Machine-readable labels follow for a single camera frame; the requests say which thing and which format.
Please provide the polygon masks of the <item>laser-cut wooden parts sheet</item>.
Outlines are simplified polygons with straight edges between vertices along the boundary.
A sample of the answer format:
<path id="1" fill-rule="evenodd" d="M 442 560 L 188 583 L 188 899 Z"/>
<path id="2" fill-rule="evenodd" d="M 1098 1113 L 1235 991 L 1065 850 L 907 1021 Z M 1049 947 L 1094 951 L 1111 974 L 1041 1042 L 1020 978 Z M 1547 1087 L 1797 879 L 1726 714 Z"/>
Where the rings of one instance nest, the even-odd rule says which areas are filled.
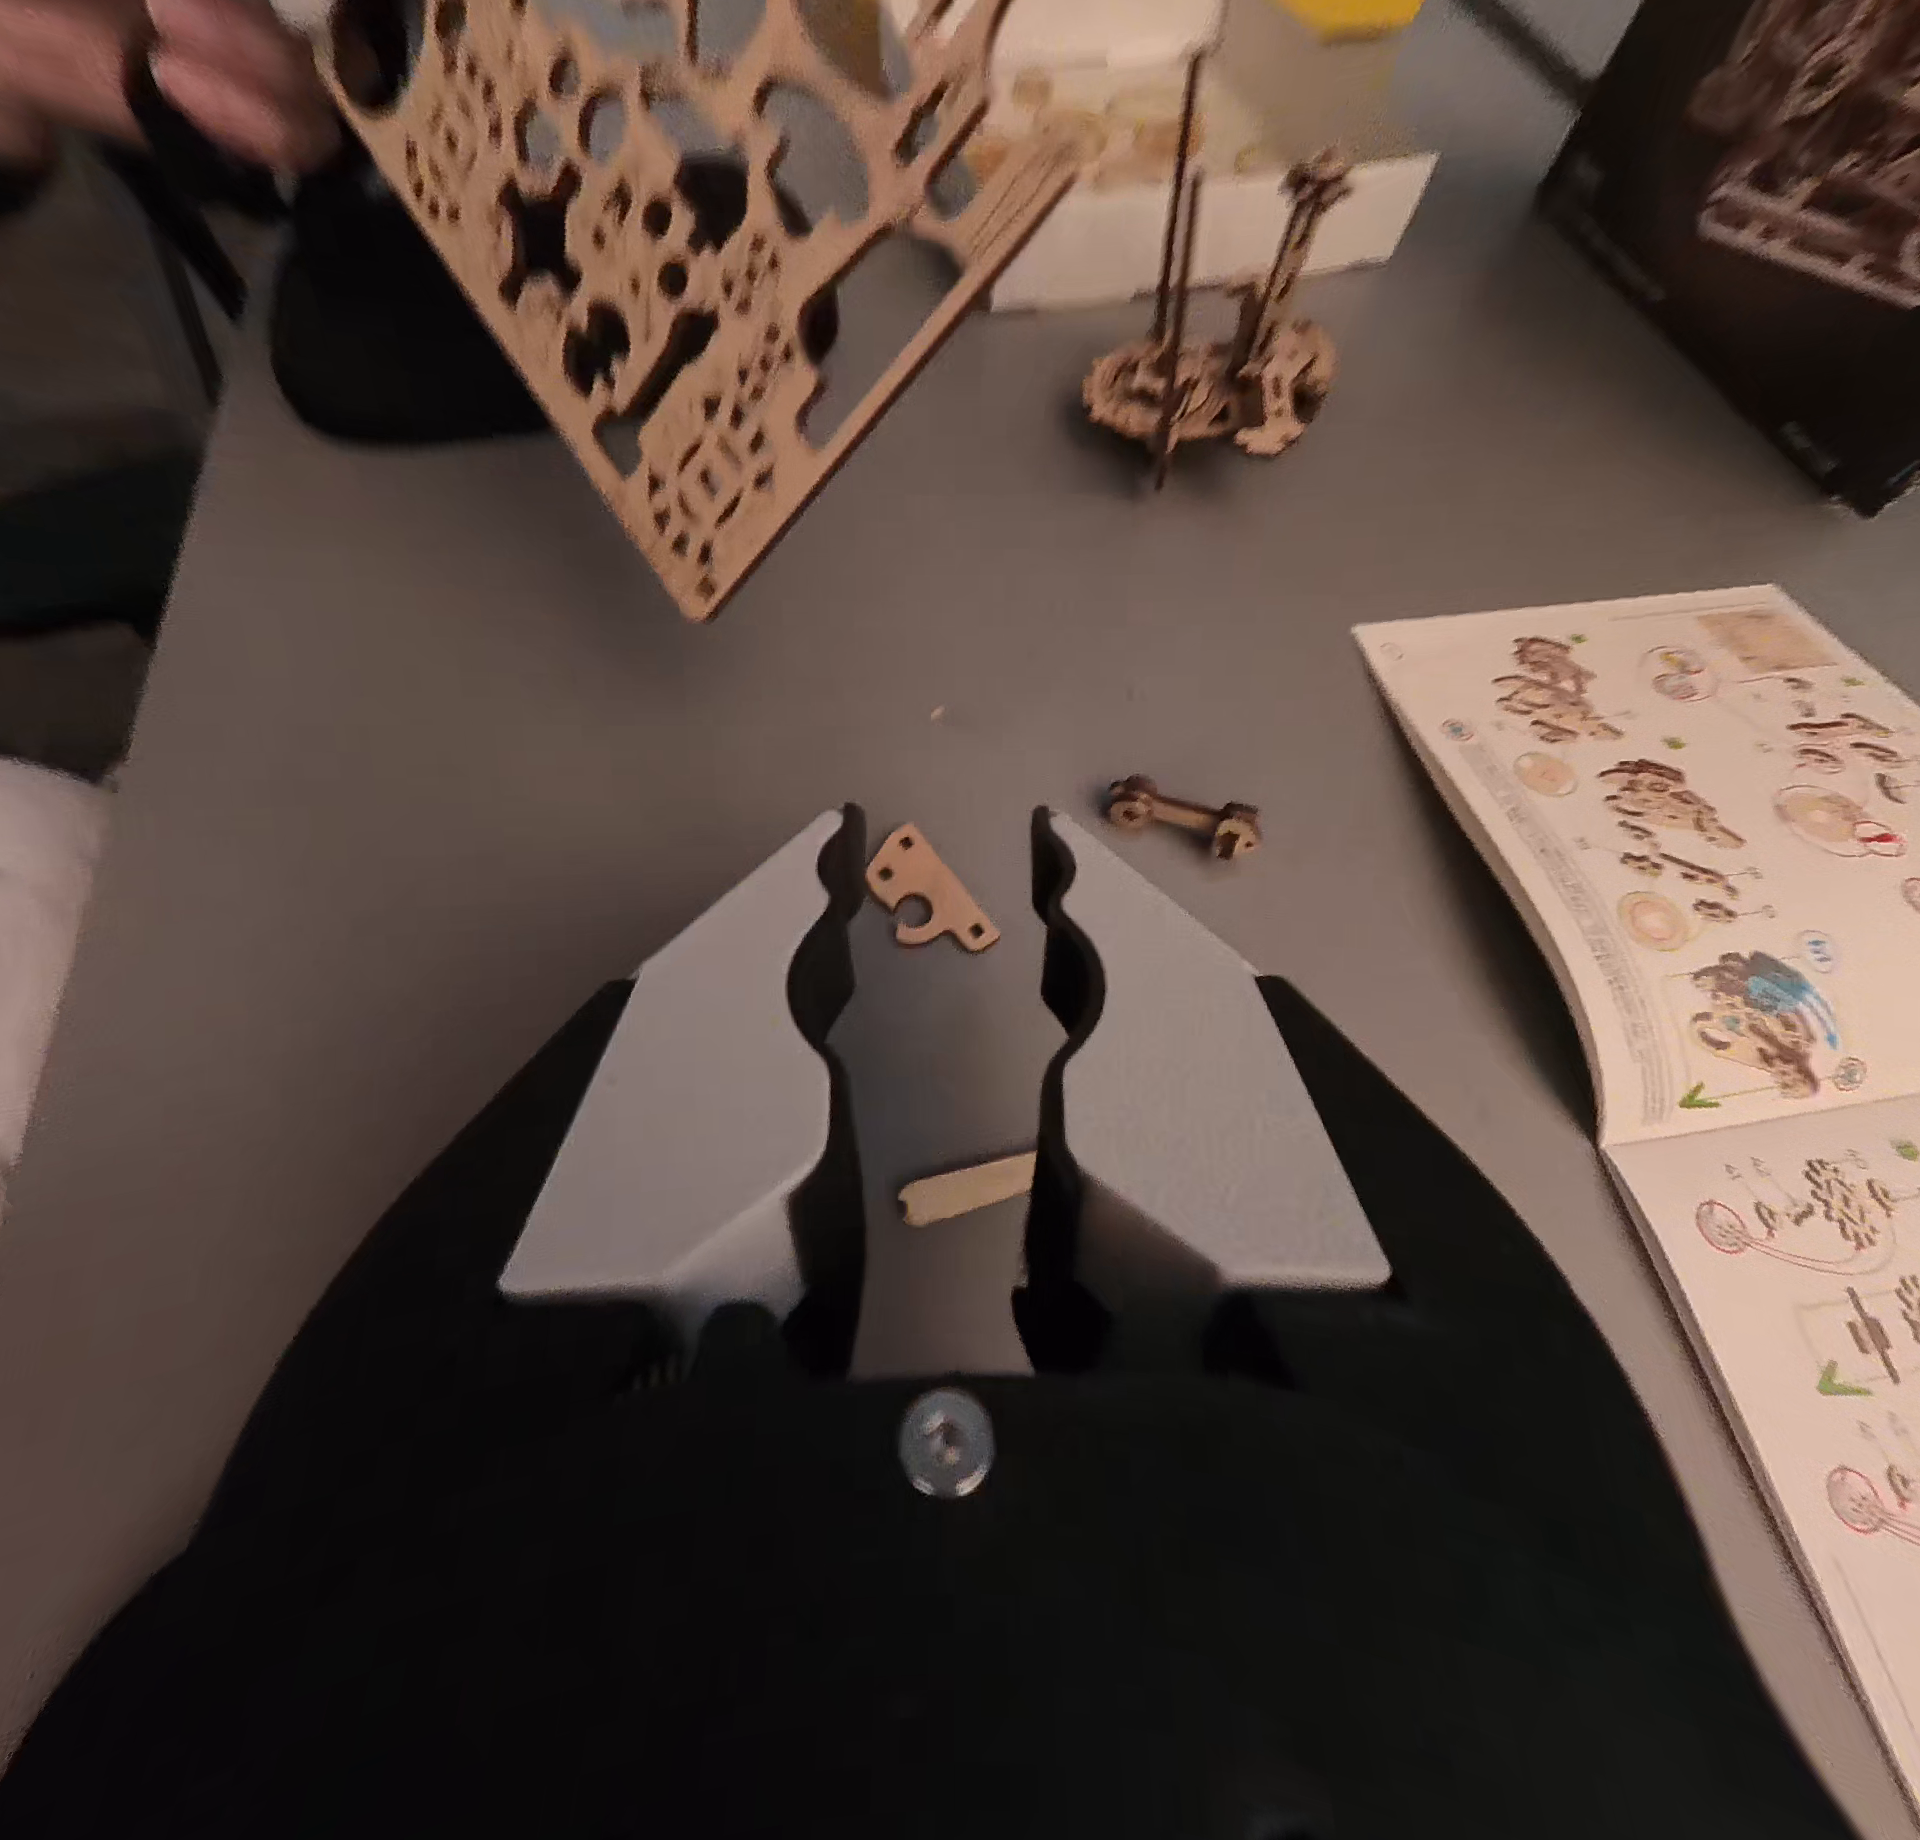
<path id="1" fill-rule="evenodd" d="M 548 425 L 686 621 L 708 622 L 987 301 L 1074 184 L 1014 146 L 935 200 L 987 113 L 1014 0 L 341 0 L 317 72 Z M 686 154 L 746 167 L 750 206 L 690 248 Z M 499 206 L 570 197 L 573 296 L 500 291 Z M 619 310 L 594 391 L 563 341 Z"/>

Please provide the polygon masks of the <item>small wooden axle part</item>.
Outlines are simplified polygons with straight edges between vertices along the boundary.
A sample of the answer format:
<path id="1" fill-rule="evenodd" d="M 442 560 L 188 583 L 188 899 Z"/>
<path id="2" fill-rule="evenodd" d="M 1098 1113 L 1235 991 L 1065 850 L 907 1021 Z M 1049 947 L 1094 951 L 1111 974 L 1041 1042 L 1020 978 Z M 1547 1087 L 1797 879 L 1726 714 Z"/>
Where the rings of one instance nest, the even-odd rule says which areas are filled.
<path id="1" fill-rule="evenodd" d="M 1206 805 L 1168 797 L 1157 783 L 1130 774 L 1106 785 L 1103 817 L 1123 834 L 1168 829 L 1206 846 L 1213 860 L 1235 860 L 1263 846 L 1260 810 L 1248 801 Z"/>

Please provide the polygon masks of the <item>flat wooden stick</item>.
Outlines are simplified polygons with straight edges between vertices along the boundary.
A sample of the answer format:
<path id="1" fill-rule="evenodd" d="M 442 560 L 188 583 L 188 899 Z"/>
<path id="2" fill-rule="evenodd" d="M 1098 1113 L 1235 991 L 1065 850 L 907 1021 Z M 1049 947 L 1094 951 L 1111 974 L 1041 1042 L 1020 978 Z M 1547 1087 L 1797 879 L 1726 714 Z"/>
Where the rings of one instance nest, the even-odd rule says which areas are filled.
<path id="1" fill-rule="evenodd" d="M 979 1209 L 1023 1200 L 1033 1180 L 1033 1153 L 987 1157 L 900 1186 L 900 1221 L 935 1229 Z"/>

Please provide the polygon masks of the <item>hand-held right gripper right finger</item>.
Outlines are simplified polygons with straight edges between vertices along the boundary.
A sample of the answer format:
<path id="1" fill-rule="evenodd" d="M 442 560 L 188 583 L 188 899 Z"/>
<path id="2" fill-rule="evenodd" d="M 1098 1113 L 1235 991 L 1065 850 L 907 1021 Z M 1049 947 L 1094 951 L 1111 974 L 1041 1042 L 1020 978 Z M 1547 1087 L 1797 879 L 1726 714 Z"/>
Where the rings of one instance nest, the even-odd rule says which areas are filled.
<path id="1" fill-rule="evenodd" d="M 1094 1303 L 1388 1287 L 1260 972 L 1062 810 L 1033 810 L 1032 868 L 1065 1279 Z"/>

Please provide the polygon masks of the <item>small wooden bracket part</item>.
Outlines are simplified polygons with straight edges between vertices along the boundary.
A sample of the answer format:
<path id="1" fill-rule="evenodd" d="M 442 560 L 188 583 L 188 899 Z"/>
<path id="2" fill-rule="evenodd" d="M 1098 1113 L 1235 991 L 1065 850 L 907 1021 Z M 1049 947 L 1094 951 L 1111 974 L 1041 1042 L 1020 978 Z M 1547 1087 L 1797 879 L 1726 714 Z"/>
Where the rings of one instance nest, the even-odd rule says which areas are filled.
<path id="1" fill-rule="evenodd" d="M 995 921 L 976 903 L 919 826 L 900 826 L 865 863 L 865 887 L 891 924 L 898 947 L 950 938 L 969 955 L 1001 942 Z"/>

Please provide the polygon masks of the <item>black mesh cushion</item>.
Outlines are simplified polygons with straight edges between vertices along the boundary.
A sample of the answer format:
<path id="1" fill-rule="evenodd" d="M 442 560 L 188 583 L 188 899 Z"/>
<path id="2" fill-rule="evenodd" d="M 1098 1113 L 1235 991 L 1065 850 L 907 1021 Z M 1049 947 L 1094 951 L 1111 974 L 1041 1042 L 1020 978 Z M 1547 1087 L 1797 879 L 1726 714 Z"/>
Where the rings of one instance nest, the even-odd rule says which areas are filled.
<path id="1" fill-rule="evenodd" d="M 578 167 L 562 167 L 551 194 L 507 191 L 500 291 L 578 291 L 580 273 L 563 246 L 578 184 Z M 686 154 L 674 194 L 690 212 L 686 246 L 717 248 L 746 218 L 746 167 L 727 150 Z M 282 400 L 317 433 L 367 446 L 548 433 L 541 400 L 355 135 L 291 197 L 270 348 Z M 587 326 L 563 341 L 563 371 L 580 391 L 624 359 L 619 310 L 594 309 Z"/>

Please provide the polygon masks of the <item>person's left hand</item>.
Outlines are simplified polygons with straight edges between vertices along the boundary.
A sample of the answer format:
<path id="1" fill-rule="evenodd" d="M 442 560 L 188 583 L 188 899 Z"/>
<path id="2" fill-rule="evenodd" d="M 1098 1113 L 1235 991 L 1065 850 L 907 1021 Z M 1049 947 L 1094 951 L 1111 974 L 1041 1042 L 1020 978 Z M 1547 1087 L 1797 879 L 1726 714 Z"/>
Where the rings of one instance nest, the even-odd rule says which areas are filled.
<path id="1" fill-rule="evenodd" d="M 271 173 L 317 171 L 341 138 L 308 44 L 266 0 L 4 0 L 4 173 L 44 173 L 64 131 L 138 142 L 129 72 Z"/>

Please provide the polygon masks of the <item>open instruction booklet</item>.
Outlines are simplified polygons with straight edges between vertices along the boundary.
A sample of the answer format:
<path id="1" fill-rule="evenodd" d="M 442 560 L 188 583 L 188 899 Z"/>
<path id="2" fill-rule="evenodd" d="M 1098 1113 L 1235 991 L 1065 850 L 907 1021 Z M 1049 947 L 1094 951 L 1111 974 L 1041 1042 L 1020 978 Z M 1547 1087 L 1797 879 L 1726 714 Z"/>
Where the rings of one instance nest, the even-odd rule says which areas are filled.
<path id="1" fill-rule="evenodd" d="M 1917 1802 L 1917 700 L 1774 583 L 1353 628 Z"/>

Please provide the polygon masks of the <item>white cardboard box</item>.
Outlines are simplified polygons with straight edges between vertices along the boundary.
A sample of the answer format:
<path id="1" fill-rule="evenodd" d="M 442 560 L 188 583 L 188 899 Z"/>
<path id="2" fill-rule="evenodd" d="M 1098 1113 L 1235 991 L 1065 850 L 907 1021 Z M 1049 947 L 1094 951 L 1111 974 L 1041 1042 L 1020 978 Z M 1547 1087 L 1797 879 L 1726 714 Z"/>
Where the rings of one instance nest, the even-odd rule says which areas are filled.
<path id="1" fill-rule="evenodd" d="M 1434 150 L 1396 108 L 1398 35 L 1332 38 L 1282 0 L 1014 0 L 995 30 L 993 81 L 1027 64 L 1174 64 L 1206 51 L 1198 167 L 1206 173 L 1194 279 L 1224 289 L 1268 273 L 1282 237 L 1282 173 L 1336 146 L 1349 194 L 1313 246 L 1306 273 L 1371 268 L 1413 219 Z M 941 177 L 944 212 L 1001 184 L 1012 154 L 979 173 L 972 138 Z M 1074 191 L 993 289 L 995 310 L 1062 310 L 1153 296 L 1168 180 Z"/>

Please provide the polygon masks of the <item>black product box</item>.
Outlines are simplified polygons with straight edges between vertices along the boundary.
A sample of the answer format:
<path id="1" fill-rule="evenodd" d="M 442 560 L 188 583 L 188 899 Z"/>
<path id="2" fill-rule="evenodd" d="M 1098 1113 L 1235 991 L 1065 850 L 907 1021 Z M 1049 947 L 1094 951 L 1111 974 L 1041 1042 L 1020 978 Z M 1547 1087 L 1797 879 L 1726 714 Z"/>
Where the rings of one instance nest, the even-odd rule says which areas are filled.
<path id="1" fill-rule="evenodd" d="M 1917 0 L 1644 0 L 1536 206 L 1821 493 L 1917 489 Z"/>

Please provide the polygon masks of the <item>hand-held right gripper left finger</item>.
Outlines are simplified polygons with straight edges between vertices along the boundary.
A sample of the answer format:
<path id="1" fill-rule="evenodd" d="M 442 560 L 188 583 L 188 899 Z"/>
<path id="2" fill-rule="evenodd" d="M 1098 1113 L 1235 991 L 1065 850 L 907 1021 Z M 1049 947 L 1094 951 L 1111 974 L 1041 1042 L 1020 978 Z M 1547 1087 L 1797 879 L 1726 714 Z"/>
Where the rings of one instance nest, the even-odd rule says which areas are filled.
<path id="1" fill-rule="evenodd" d="M 499 1287 L 665 1313 L 857 1303 L 865 1200 L 845 1068 L 865 812 L 835 805 L 657 947 Z"/>

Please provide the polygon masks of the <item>partly built wooden model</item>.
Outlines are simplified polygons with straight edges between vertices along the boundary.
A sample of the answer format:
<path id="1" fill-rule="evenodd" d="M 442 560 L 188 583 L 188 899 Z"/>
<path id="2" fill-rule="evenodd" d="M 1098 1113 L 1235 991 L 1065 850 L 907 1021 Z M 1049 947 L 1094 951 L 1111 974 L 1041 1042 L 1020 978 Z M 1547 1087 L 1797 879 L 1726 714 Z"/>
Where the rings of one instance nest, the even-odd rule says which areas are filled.
<path id="1" fill-rule="evenodd" d="M 1094 359 L 1081 380 L 1085 417 L 1151 455 L 1153 489 L 1165 485 L 1186 442 L 1232 442 L 1248 458 L 1280 458 L 1319 417 L 1336 384 L 1327 326 L 1296 316 L 1296 289 L 1319 225 L 1349 194 L 1349 167 L 1336 146 L 1289 167 L 1282 237 L 1268 273 L 1235 285 L 1235 333 L 1213 342 L 1186 341 L 1206 191 L 1194 146 L 1199 72 L 1206 51 L 1194 51 L 1181 87 L 1153 323 L 1147 341 Z"/>

